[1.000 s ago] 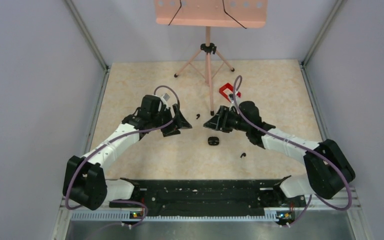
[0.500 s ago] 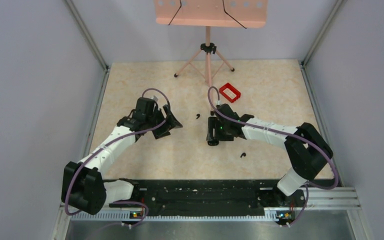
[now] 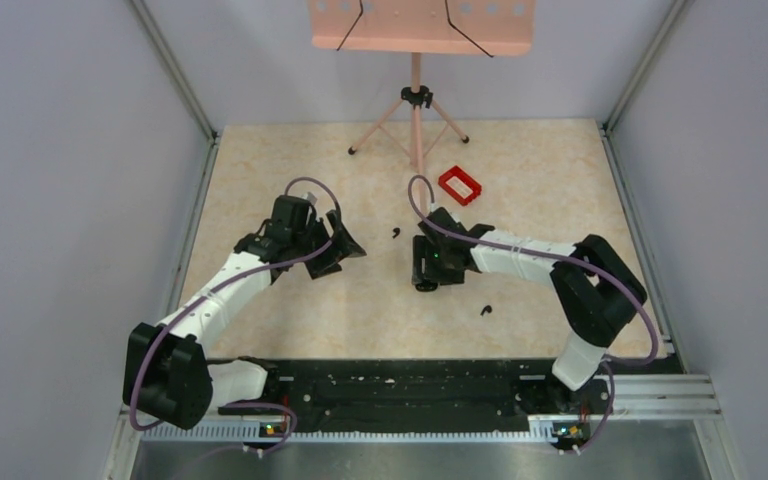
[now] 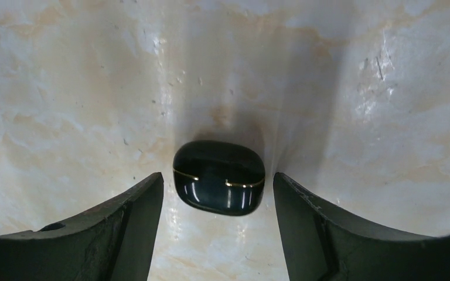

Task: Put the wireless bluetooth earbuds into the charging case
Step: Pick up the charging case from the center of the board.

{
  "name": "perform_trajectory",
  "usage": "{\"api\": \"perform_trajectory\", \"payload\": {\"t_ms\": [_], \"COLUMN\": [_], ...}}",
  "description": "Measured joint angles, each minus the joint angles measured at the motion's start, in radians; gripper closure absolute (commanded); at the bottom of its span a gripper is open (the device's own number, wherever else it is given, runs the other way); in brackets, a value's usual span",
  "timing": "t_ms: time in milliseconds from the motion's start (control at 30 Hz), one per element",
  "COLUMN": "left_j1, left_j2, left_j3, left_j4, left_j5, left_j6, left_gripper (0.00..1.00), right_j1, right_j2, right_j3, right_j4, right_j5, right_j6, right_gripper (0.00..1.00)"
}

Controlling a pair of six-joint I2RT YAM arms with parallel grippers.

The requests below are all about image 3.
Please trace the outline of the black earbud charging case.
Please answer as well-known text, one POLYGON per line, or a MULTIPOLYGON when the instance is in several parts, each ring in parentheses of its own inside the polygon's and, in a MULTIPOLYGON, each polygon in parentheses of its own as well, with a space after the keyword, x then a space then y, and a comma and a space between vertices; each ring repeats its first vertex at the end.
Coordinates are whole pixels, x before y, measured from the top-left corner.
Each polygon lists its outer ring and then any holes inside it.
POLYGON ((435 291, 438 288, 438 284, 435 282, 423 281, 414 285, 414 288, 418 292, 427 293, 435 291))

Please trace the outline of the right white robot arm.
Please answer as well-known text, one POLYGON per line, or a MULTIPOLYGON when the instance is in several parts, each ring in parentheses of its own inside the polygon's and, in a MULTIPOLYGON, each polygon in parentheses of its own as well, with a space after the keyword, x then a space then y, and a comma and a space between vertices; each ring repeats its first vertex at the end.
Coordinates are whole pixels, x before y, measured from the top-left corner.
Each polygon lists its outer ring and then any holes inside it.
POLYGON ((466 272, 501 274, 554 290, 571 329, 546 385, 549 404, 572 412, 587 397, 586 383, 607 360, 619 333, 640 317, 653 342, 642 364, 658 352, 657 329, 645 311, 648 299, 642 283, 613 247, 590 234, 571 244, 519 238, 491 225, 467 230, 448 210, 436 208, 420 218, 427 252, 417 256, 417 286, 453 285, 466 272))

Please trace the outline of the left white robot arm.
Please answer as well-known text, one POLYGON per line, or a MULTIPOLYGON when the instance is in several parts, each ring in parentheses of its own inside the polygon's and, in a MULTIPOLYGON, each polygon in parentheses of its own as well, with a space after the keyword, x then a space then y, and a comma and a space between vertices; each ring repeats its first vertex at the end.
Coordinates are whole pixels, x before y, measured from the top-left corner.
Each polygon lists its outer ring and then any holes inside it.
POLYGON ((341 261, 365 254, 339 208, 320 218, 307 198, 277 197, 270 217, 236 243, 219 271, 184 306, 131 331, 123 403, 132 415, 142 412, 157 423, 193 428, 214 396, 206 352, 243 308, 295 264, 303 264, 316 280, 341 271, 341 261))

